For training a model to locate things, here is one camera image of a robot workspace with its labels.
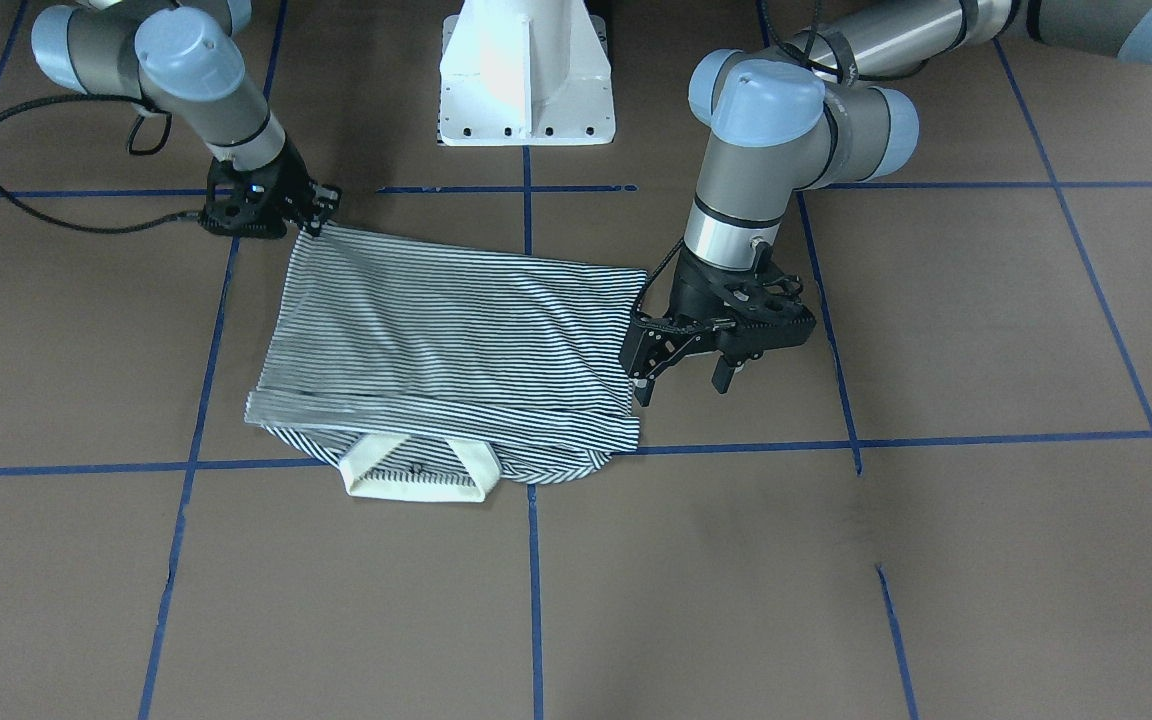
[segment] floor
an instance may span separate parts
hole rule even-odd
[[[44,5],[0,3],[0,109],[58,92]],[[760,44],[751,1],[623,0],[616,142],[447,149],[456,1],[256,5],[340,222],[616,265],[685,222],[692,65]],[[908,168],[791,202],[812,341],[723,397],[680,365],[637,454],[484,506],[351,500],[242,423],[288,241],[0,200],[0,719],[1152,717],[1152,68],[1006,40],[895,88]],[[14,120],[0,176],[200,204],[200,143],[128,159],[129,120]]]

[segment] black cable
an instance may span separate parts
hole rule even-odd
[[[808,44],[803,47],[803,55],[812,56],[814,38],[820,35],[820,14],[824,13],[824,0],[814,0],[812,6],[812,28],[808,29]]]
[[[159,138],[159,143],[149,150],[137,150],[136,136],[141,135],[141,127],[145,124],[145,115],[136,115],[136,122],[132,123],[132,131],[127,134],[127,154],[132,156],[132,158],[145,158],[145,156],[153,156],[157,151],[162,150],[166,143],[168,143],[168,137],[172,135],[172,114],[165,114],[164,118],[162,137]]]
[[[52,94],[47,97],[38,97],[36,100],[29,100],[26,103],[20,103],[20,105],[13,105],[12,108],[3,109],[0,113],[0,123],[6,119],[15,118],[15,115],[26,113],[30,109],[46,108],[50,105],[61,105],[65,103],[131,103],[132,105],[138,105],[142,108],[150,111],[159,111],[154,105],[147,104],[145,100],[138,99],[138,97],[130,97],[123,94]],[[161,223],[174,223],[180,222],[180,220],[196,220],[198,219],[197,211],[184,210],[180,213],[172,213],[168,215],[162,215],[161,218],[156,218],[152,220],[146,220],[143,223],[135,225],[123,225],[123,227],[96,227],[96,225],[83,225],[83,223],[70,223],[69,220],[61,220],[60,218],[54,218],[43,213],[40,210],[31,209],[31,206],[24,204],[20,200],[13,191],[3,187],[0,183],[0,195],[3,196],[8,202],[17,209],[24,210],[32,218],[40,219],[45,223],[58,225],[58,227],[71,229],[73,232],[90,232],[96,234],[123,234],[131,232],[143,232],[143,229],[157,227]]]
[[[828,65],[818,63],[809,53],[814,46],[814,38],[817,38],[820,28],[820,15],[823,15],[823,0],[817,0],[813,8],[812,26],[808,29],[808,41],[806,48],[799,50],[799,47],[788,44],[788,41],[781,40],[780,33],[776,32],[776,26],[772,24],[772,15],[767,9],[767,0],[758,0],[758,13],[763,18],[763,25],[767,28],[767,37],[772,45],[780,47],[782,53],[790,56],[795,63],[801,65],[809,70],[814,70],[814,73],[824,73],[833,76],[838,82],[842,83],[846,78],[846,70],[842,68],[831,68]],[[895,76],[867,76],[866,74],[859,74],[856,79],[864,82],[893,82],[897,79],[905,79],[916,76],[918,73],[923,73],[923,68],[927,67],[929,60],[923,60],[918,65],[915,65],[909,73],[895,74]]]

